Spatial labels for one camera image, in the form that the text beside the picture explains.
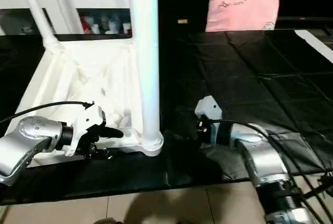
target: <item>glass cabinet door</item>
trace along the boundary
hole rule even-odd
[[[46,12],[46,9],[43,8],[43,11],[51,26],[51,29],[54,32],[54,28]],[[3,35],[40,34],[28,8],[0,9],[0,31]]]
[[[85,34],[132,36],[130,9],[77,8]]]

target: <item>white plastic stand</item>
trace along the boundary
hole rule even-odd
[[[160,133],[159,121],[159,50],[158,50],[158,2],[157,0],[131,0],[131,18],[133,39],[129,40],[100,40],[77,41],[60,43],[52,34],[47,19],[37,0],[28,0],[34,20],[43,37],[46,49],[30,84],[21,100],[18,111],[42,103],[61,101],[67,98],[71,86],[66,81],[74,76],[72,70],[80,58],[98,54],[100,57],[112,56],[112,51],[122,51],[129,64],[135,63],[132,71],[137,72],[139,83],[134,86],[132,93],[124,96],[124,100],[134,97],[139,107],[123,117],[119,129],[124,132],[121,139],[101,139],[98,148],[120,148],[126,152],[140,151],[148,156],[156,156],[161,152],[163,136]],[[37,114],[48,117],[47,113],[39,110]],[[12,121],[8,131],[15,127]],[[68,119],[57,119],[70,122]],[[62,154],[52,154],[52,158]],[[40,158],[47,158],[47,154],[40,154]],[[61,162],[62,158],[53,159],[50,163]]]

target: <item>white cabinet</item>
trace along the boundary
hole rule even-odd
[[[131,33],[129,0],[38,0],[56,34]],[[38,34],[26,0],[0,0],[0,34]]]

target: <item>black plastic sheet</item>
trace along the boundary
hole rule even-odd
[[[59,38],[91,40],[91,36],[82,35]],[[12,71],[7,67],[6,72],[0,72],[2,81],[10,73],[19,77],[17,84],[11,81],[10,88],[5,82],[2,84],[3,93],[10,96],[6,107],[14,111],[43,51],[38,37],[0,38],[0,42],[4,40],[17,49],[13,52],[18,60],[16,66]],[[39,51],[28,59],[27,49]],[[30,168],[14,186],[3,190],[0,204],[248,180],[241,157],[228,149],[225,140],[221,139],[213,150],[198,150],[190,142],[176,138],[196,138],[193,120],[176,109],[194,110],[206,95],[214,96],[224,119],[256,123],[274,133],[274,138],[288,148],[306,173],[323,172],[330,168],[333,158],[332,75],[333,64],[293,31],[202,33],[163,39],[160,41],[161,125],[165,138],[162,153],[157,157],[121,154],[112,160]],[[11,93],[13,88],[18,88],[17,93]]]

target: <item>item in cabinet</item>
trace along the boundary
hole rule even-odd
[[[102,15],[100,18],[100,24],[101,24],[101,28],[103,30],[108,30],[109,29],[109,18],[105,15]]]
[[[84,17],[84,20],[86,21],[86,23],[89,25],[89,27],[94,25],[94,18],[90,17],[90,16],[86,16]]]
[[[88,23],[87,23],[86,20],[85,20],[85,17],[80,17],[80,20],[81,20],[81,25],[82,25],[82,28],[83,28],[83,32],[84,32],[85,34],[91,34],[92,31],[91,31],[91,29],[89,28]]]
[[[119,23],[117,21],[109,21],[109,33],[108,34],[119,34]]]
[[[94,34],[100,34],[98,24],[94,24],[94,25],[92,26],[92,32],[93,32]]]
[[[123,23],[124,34],[131,34],[132,33],[132,25],[130,22]]]
[[[22,30],[22,34],[23,35],[31,35],[31,34],[33,34],[32,26],[23,26],[21,28],[21,30]]]

